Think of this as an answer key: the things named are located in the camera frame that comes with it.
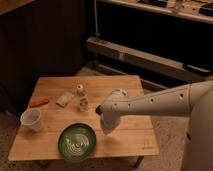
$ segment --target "orange marker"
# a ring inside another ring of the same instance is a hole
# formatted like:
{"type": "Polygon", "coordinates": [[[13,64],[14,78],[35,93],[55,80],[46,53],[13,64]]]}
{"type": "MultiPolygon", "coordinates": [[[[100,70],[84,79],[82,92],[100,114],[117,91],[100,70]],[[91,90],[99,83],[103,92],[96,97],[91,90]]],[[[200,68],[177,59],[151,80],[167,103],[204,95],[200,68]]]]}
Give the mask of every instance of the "orange marker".
{"type": "Polygon", "coordinates": [[[32,100],[29,103],[29,107],[37,107],[49,102],[49,99],[42,99],[42,100],[32,100]]]}

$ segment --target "metal bar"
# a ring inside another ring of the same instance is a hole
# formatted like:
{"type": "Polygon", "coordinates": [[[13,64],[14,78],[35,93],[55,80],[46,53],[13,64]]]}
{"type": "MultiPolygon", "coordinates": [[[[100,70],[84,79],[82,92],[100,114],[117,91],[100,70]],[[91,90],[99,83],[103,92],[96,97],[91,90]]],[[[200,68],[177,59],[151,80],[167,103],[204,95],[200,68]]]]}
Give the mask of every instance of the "metal bar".
{"type": "Polygon", "coordinates": [[[97,0],[94,0],[93,3],[94,3],[94,15],[95,15],[95,37],[96,39],[99,39],[100,33],[98,29],[97,0]]]}
{"type": "Polygon", "coordinates": [[[103,40],[97,42],[93,37],[90,37],[87,40],[87,49],[91,52],[104,55],[115,60],[120,60],[122,62],[126,62],[128,64],[167,75],[171,78],[176,78],[182,81],[198,82],[205,80],[205,77],[185,70],[182,67],[183,63],[181,62],[103,40]]]}

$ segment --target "small bottle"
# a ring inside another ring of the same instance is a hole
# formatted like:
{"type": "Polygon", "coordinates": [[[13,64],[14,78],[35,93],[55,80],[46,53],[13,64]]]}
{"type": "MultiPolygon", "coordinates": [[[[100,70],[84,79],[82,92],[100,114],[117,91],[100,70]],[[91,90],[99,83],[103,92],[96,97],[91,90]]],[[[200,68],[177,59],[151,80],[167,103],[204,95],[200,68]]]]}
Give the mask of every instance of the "small bottle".
{"type": "Polygon", "coordinates": [[[76,91],[77,96],[79,97],[80,103],[79,103],[79,109],[81,112],[87,111],[89,104],[88,104],[88,98],[86,91],[84,90],[84,87],[82,84],[77,85],[77,91],[76,91]]]}
{"type": "Polygon", "coordinates": [[[181,7],[182,7],[182,3],[183,3],[183,0],[176,0],[175,1],[175,5],[174,5],[174,8],[173,8],[173,12],[174,13],[179,13],[180,10],[181,10],[181,7]]]}

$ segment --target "small object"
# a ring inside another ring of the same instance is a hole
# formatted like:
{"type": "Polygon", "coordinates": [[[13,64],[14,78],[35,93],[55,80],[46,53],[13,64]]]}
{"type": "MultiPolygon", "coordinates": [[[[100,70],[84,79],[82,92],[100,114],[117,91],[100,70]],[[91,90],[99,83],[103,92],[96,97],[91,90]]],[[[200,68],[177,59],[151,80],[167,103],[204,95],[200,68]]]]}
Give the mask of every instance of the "small object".
{"type": "Polygon", "coordinates": [[[74,95],[72,93],[66,91],[58,98],[56,104],[60,107],[65,107],[73,97],[74,95]]]}
{"type": "Polygon", "coordinates": [[[41,111],[38,109],[27,109],[20,118],[21,124],[29,129],[39,132],[42,129],[41,111]]]}
{"type": "Polygon", "coordinates": [[[119,52],[118,59],[120,61],[124,61],[125,60],[125,53],[124,52],[119,52]]]}
{"type": "Polygon", "coordinates": [[[107,44],[107,41],[102,40],[101,43],[102,43],[102,44],[107,44]]]}
{"type": "Polygon", "coordinates": [[[88,98],[87,98],[86,91],[84,90],[84,87],[82,84],[77,85],[76,93],[80,100],[80,103],[79,103],[80,111],[87,111],[88,110],[88,98]]]}
{"type": "Polygon", "coordinates": [[[43,104],[47,104],[49,103],[49,99],[41,99],[41,100],[32,100],[30,101],[29,103],[29,107],[37,107],[37,106],[40,106],[40,105],[43,105],[43,104]]]}
{"type": "Polygon", "coordinates": [[[93,151],[96,135],[93,129],[83,123],[67,127],[59,137],[58,149],[68,162],[81,162],[93,151]]]}
{"type": "Polygon", "coordinates": [[[175,1],[175,5],[174,5],[174,8],[173,8],[173,12],[174,13],[179,13],[180,10],[181,10],[181,7],[182,7],[182,3],[183,3],[183,0],[176,0],[175,1]]]}

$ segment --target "shelf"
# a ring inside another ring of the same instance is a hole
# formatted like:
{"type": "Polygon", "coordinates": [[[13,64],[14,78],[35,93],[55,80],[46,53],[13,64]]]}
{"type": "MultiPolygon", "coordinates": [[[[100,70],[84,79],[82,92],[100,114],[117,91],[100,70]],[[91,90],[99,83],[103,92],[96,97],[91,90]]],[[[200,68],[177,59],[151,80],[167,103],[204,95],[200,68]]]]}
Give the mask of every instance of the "shelf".
{"type": "Polygon", "coordinates": [[[0,15],[15,10],[34,0],[0,0],[0,15]]]}
{"type": "Polygon", "coordinates": [[[199,82],[206,79],[203,76],[185,70],[181,62],[138,51],[102,39],[97,40],[94,37],[87,39],[87,50],[186,82],[199,82]]]}
{"type": "Polygon", "coordinates": [[[174,12],[175,0],[168,0],[167,6],[165,8],[143,4],[137,2],[137,0],[99,0],[106,3],[111,3],[115,5],[121,5],[125,7],[135,8],[139,10],[155,12],[160,14],[166,14],[174,17],[180,17],[184,19],[189,19],[198,22],[204,22],[213,24],[213,17],[205,16],[199,14],[198,11],[202,5],[205,3],[210,3],[212,0],[185,0],[180,8],[179,12],[174,12]]]}

